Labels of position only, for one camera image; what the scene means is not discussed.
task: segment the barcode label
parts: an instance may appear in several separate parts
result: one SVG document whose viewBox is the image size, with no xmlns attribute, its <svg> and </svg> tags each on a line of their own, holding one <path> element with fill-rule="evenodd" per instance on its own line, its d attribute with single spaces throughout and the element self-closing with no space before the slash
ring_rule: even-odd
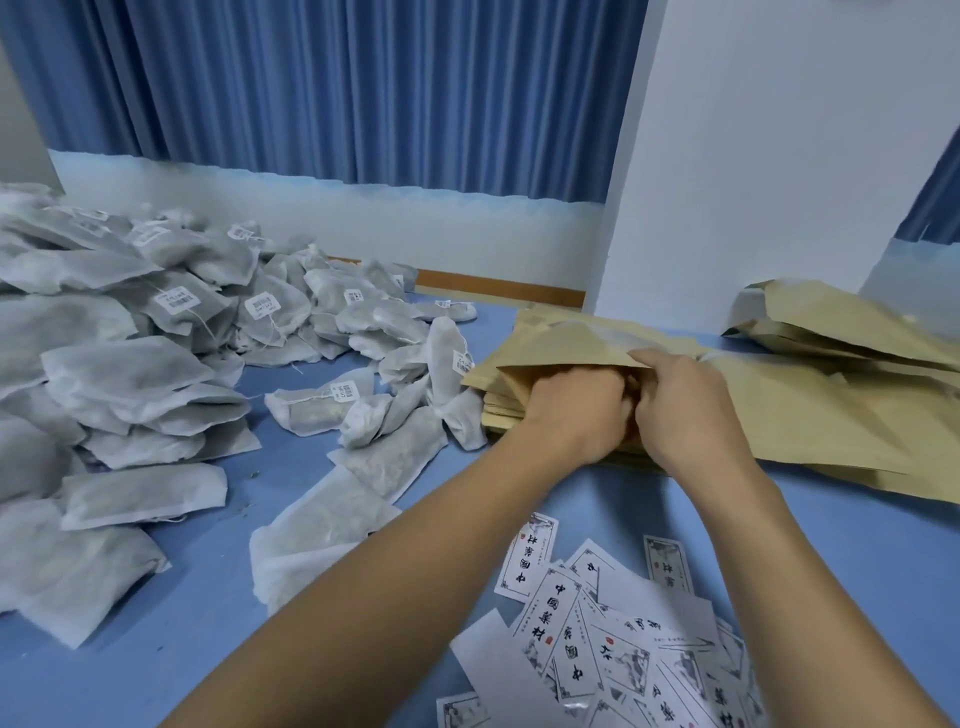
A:
<svg viewBox="0 0 960 728">
<path fill-rule="evenodd" d="M 324 398 L 327 397 L 332 397 L 337 402 L 354 401 L 360 399 L 360 392 L 357 390 L 356 382 L 349 379 L 331 384 L 330 394 L 324 395 Z"/>
<path fill-rule="evenodd" d="M 254 321 L 259 321 L 264 316 L 269 316 L 282 308 L 280 302 L 274 298 L 274 294 L 267 293 L 267 291 L 249 297 L 243 302 L 243 305 Z"/>
<path fill-rule="evenodd" d="M 154 296 L 154 301 L 163 307 L 171 316 L 200 305 L 200 299 L 194 296 L 182 285 L 171 288 Z"/>
<path fill-rule="evenodd" d="M 473 358 L 468 353 L 453 353 L 453 371 L 463 376 L 473 369 Z"/>
<path fill-rule="evenodd" d="M 234 240 L 249 240 L 253 235 L 253 231 L 247 230 L 242 225 L 231 225 L 227 231 L 227 237 L 232 237 Z"/>
<path fill-rule="evenodd" d="M 170 232 L 168 228 L 149 227 L 137 233 L 136 237 L 131 241 L 131 244 L 135 248 L 142 248 L 168 232 Z"/>
</svg>

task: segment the blue table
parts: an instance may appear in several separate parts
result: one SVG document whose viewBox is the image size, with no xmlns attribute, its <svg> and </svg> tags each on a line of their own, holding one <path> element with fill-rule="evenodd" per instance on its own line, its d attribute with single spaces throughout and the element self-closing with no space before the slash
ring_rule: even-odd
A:
<svg viewBox="0 0 960 728">
<path fill-rule="evenodd" d="M 477 308 L 479 317 L 462 331 L 482 359 L 508 335 L 516 313 Z M 249 368 L 239 389 L 254 396 L 316 386 L 366 362 L 347 354 L 300 366 L 302 374 Z M 250 534 L 331 469 L 326 453 L 336 448 L 337 433 L 298 438 L 273 421 L 262 400 L 254 401 L 251 422 L 264 447 L 221 463 L 229 477 L 227 507 L 151 526 L 174 567 L 134 588 L 80 649 L 61 646 L 18 615 L 0 616 L 0 726 L 153 728 L 264 621 L 266 609 L 252 594 Z M 476 456 L 451 439 L 397 505 L 409 507 Z M 960 508 L 877 493 L 800 467 L 769 465 L 767 472 L 856 602 L 960 722 Z M 590 537 L 645 574 L 642 534 L 680 539 L 697 594 L 735 623 L 707 533 L 673 481 L 614 466 L 586 468 L 540 510 L 560 520 L 554 549 L 560 558 Z M 510 623 L 519 611 L 518 602 L 493 594 L 494 579 L 470 621 L 495 606 Z M 390 725 L 432 727 L 435 699 L 468 690 L 447 650 Z"/>
</svg>

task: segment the kraft paper bag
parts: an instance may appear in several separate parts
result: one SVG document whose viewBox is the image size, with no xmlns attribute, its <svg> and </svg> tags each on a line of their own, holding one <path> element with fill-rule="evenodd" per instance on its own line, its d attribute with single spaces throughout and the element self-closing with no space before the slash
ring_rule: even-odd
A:
<svg viewBox="0 0 960 728">
<path fill-rule="evenodd" d="M 767 318 L 844 344 L 863 347 L 871 358 L 897 357 L 960 369 L 960 345 L 939 338 L 882 303 L 818 280 L 778 279 L 755 283 L 763 291 Z"/>
</svg>

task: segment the curtain fold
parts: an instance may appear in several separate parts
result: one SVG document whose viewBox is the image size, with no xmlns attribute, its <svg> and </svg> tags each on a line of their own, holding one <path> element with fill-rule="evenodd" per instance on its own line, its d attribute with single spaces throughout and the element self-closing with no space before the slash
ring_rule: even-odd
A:
<svg viewBox="0 0 960 728">
<path fill-rule="evenodd" d="M 642 0 L 0 0 L 48 144 L 603 202 Z"/>
</svg>

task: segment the white tea bag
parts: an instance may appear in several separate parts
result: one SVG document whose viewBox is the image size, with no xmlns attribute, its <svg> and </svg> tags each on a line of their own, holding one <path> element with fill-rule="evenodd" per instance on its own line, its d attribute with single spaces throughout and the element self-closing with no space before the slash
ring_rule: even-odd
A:
<svg viewBox="0 0 960 728">
<path fill-rule="evenodd" d="M 336 429 L 353 403 L 373 394 L 373 372 L 353 369 L 317 389 L 278 389 L 263 398 L 270 414 L 300 437 Z"/>
<path fill-rule="evenodd" d="M 389 435 L 407 421 L 410 414 L 426 399 L 426 388 L 429 384 L 430 375 L 422 376 L 396 393 L 396 397 L 390 403 L 390 409 L 383 418 L 383 425 L 380 426 L 377 437 Z"/>
<path fill-rule="evenodd" d="M 289 283 L 257 274 L 242 296 L 236 325 L 261 344 L 279 347 L 310 315 L 310 300 Z"/>
<path fill-rule="evenodd" d="M 399 349 L 400 342 L 383 331 L 362 331 L 352 333 L 348 339 L 350 348 L 363 356 L 379 361 L 394 349 Z"/>
<path fill-rule="evenodd" d="M 21 291 L 46 296 L 64 288 L 107 288 L 159 270 L 142 257 L 107 251 L 29 251 L 17 257 L 0 257 L 0 280 Z"/>
<path fill-rule="evenodd" d="M 58 444 L 69 448 L 86 437 L 80 423 L 53 401 L 42 384 L 7 395 L 0 401 L 0 410 L 26 420 Z"/>
<path fill-rule="evenodd" d="M 190 437 L 176 437 L 155 432 L 148 427 L 131 427 L 127 435 L 115 435 L 95 429 L 82 447 L 92 452 L 108 468 L 118 471 L 140 465 L 161 465 L 188 460 L 206 444 L 201 432 Z"/>
<path fill-rule="evenodd" d="M 370 395 L 362 397 L 347 410 L 340 423 L 341 448 L 362 448 L 369 445 L 383 425 L 383 418 L 393 401 L 391 395 Z"/>
<path fill-rule="evenodd" d="M 430 407 L 420 407 L 393 434 L 366 448 L 337 449 L 327 457 L 384 500 L 395 503 L 446 444 L 441 419 Z"/>
<path fill-rule="evenodd" d="M 413 381 L 426 372 L 426 349 L 420 344 L 394 349 L 377 367 L 384 384 Z"/>
<path fill-rule="evenodd" d="M 153 465 L 63 479 L 60 528 L 80 531 L 105 525 L 174 519 L 227 502 L 227 474 L 206 463 Z"/>
<path fill-rule="evenodd" d="M 256 271 L 257 252 L 223 232 L 202 233 L 203 247 L 186 261 L 191 273 L 213 285 L 247 285 Z"/>
<path fill-rule="evenodd" d="M 424 347 L 430 373 L 431 403 L 443 406 L 460 394 L 460 381 L 473 367 L 467 354 L 467 339 L 452 319 L 441 316 L 430 324 L 430 335 Z"/>
<path fill-rule="evenodd" d="M 487 435 L 480 425 L 483 396 L 475 389 L 468 387 L 447 404 L 438 406 L 436 410 L 460 443 L 461 448 L 475 450 L 487 444 Z"/>
<path fill-rule="evenodd" d="M 44 352 L 40 361 L 51 383 L 119 404 L 159 399 L 214 377 L 196 356 L 163 336 L 62 347 Z"/>
<path fill-rule="evenodd" d="M 139 528 L 86 531 L 84 553 L 56 584 L 25 599 L 18 609 L 34 625 L 76 649 L 142 576 L 167 560 Z"/>
<path fill-rule="evenodd" d="M 19 417 L 0 414 L 0 503 L 47 497 L 83 465 L 67 448 Z"/>
<path fill-rule="evenodd" d="M 40 355 L 136 335 L 130 313 L 106 296 L 68 294 L 0 300 L 0 399 L 46 379 Z"/>
</svg>

